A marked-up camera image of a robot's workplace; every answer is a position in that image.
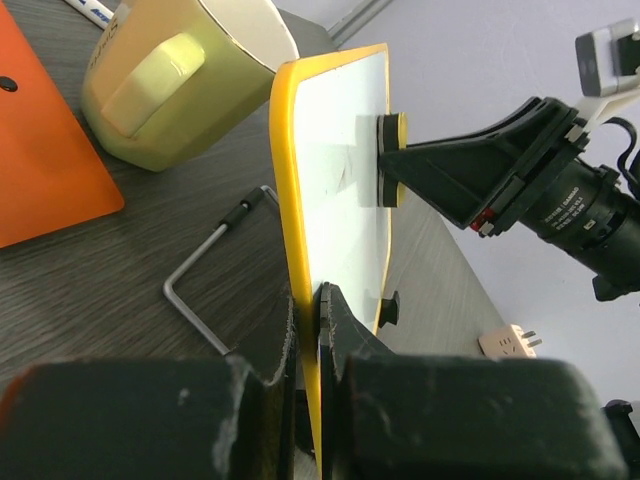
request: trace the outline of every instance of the mug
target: mug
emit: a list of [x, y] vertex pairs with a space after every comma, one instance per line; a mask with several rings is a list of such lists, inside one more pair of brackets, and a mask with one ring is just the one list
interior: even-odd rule
[[256, 110], [297, 58], [270, 0], [123, 0], [89, 62], [82, 110], [105, 150], [157, 172]]

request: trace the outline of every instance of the yellow whiteboard frame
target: yellow whiteboard frame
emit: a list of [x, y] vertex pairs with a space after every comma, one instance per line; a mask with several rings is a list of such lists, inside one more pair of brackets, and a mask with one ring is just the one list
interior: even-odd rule
[[[298, 338], [305, 390], [311, 417], [311, 429], [316, 464], [322, 477], [322, 423], [320, 368], [315, 337], [311, 271], [307, 257], [302, 198], [296, 161], [294, 135], [294, 105], [298, 86], [305, 80], [348, 65], [372, 55], [386, 56], [387, 112], [389, 113], [389, 52], [386, 44], [372, 45], [342, 52], [329, 53], [286, 63], [276, 73], [269, 106], [269, 137], [280, 203], [280, 217], [284, 236], [291, 294], [300, 315]], [[389, 247], [383, 283], [387, 277], [391, 254], [391, 211], [389, 211]], [[373, 333], [378, 330], [376, 320]]]

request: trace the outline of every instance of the white marker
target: white marker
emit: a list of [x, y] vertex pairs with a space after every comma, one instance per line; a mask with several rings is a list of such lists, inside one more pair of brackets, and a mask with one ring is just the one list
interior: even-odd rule
[[103, 30], [109, 24], [113, 12], [98, 0], [65, 0], [69, 5], [82, 13], [85, 17]]

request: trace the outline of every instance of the white plug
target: white plug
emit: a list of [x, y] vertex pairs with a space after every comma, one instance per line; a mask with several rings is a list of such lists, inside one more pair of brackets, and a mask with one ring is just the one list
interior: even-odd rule
[[487, 357], [536, 358], [533, 347], [540, 345], [542, 340], [531, 340], [536, 332], [524, 332], [519, 325], [506, 325], [491, 333], [482, 335], [478, 342]]

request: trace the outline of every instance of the orange object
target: orange object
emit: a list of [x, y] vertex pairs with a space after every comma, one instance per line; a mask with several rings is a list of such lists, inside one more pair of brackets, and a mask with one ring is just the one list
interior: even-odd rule
[[120, 210], [118, 188], [1, 0], [0, 58], [0, 248]]

